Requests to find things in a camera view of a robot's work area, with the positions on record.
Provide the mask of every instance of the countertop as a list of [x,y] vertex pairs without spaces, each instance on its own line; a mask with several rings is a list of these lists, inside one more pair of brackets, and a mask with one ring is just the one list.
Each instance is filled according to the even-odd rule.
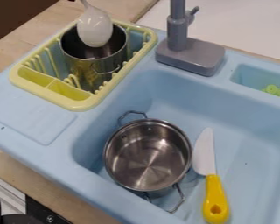
[[[93,0],[89,2],[93,2],[94,5],[108,11],[114,18],[136,22],[156,1],[157,0]],[[165,17],[168,14],[168,7],[169,1],[164,0],[158,3],[143,19],[140,20],[140,24],[165,29]],[[28,23],[10,33],[5,38],[1,39],[0,72],[2,72],[12,62],[17,60],[20,56],[31,50],[42,40],[54,34],[57,30],[64,27],[69,22],[73,21],[81,14],[81,12],[82,8],[79,3],[69,3],[66,0],[61,0],[49,9],[40,13]],[[212,41],[211,39],[207,39],[205,36],[200,36],[197,33],[194,33],[193,36],[202,37],[202,39]],[[215,38],[213,39],[213,42],[235,48],[242,47],[241,44],[229,45],[228,42],[220,42]],[[280,59],[280,56],[277,56],[275,53],[264,54]],[[269,60],[274,60],[275,62],[280,63],[279,59]],[[57,187],[46,178],[38,175],[35,171],[25,167],[1,151],[0,178],[15,186],[20,191],[33,197],[45,206],[51,208],[54,212],[61,214],[73,223],[117,223],[116,220],[105,214],[103,211],[90,206],[80,199],[77,199],[65,189]]]

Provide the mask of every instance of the yellow dish rack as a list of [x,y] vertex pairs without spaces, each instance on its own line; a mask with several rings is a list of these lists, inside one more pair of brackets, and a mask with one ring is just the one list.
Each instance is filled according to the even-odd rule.
[[151,29],[118,20],[113,22],[123,27],[129,35],[128,61],[124,61],[122,69],[113,73],[112,79],[104,81],[94,93],[81,89],[76,76],[70,74],[60,49],[60,37],[76,22],[17,63],[10,70],[10,82],[72,111],[85,111],[98,105],[158,42],[157,34]]

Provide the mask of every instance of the saucepan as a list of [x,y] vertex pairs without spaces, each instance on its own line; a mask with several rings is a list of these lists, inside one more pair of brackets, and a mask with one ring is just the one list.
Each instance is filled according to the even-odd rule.
[[[143,119],[123,125],[129,114],[142,115]],[[179,181],[192,164],[192,146],[186,134],[169,122],[134,110],[119,117],[118,123],[120,129],[103,152],[108,174],[118,185],[143,194],[148,201],[177,189],[180,201],[168,211],[176,212],[185,201]]]

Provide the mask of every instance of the stainless steel pot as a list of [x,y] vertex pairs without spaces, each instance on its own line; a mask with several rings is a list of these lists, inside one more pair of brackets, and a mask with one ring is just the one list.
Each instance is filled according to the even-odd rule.
[[81,41],[74,26],[63,34],[60,47],[81,88],[94,92],[122,68],[127,60],[128,41],[127,32],[114,24],[112,37],[106,45],[90,47]]
[[[131,113],[141,114],[144,119],[122,126],[122,119]],[[192,163],[186,134],[169,122],[133,110],[122,115],[118,123],[122,127],[107,141],[103,153],[108,174],[118,185],[143,193],[148,200],[177,188],[181,199],[168,211],[176,212],[185,200],[179,181]]]

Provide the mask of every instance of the sink basin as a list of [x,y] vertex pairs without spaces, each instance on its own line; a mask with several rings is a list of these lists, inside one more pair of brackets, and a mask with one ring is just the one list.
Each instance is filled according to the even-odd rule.
[[150,203],[107,174],[102,150],[127,110],[174,123],[192,145],[212,127],[230,223],[280,223],[280,97],[259,91],[268,83],[257,86],[268,78],[280,82],[280,65],[227,50],[217,74],[202,77],[158,64],[152,50],[101,104],[84,112],[12,86],[8,71],[0,74],[0,148],[123,223],[205,223],[204,178],[194,171],[180,184],[186,200],[174,214],[165,209],[177,203],[177,192]]

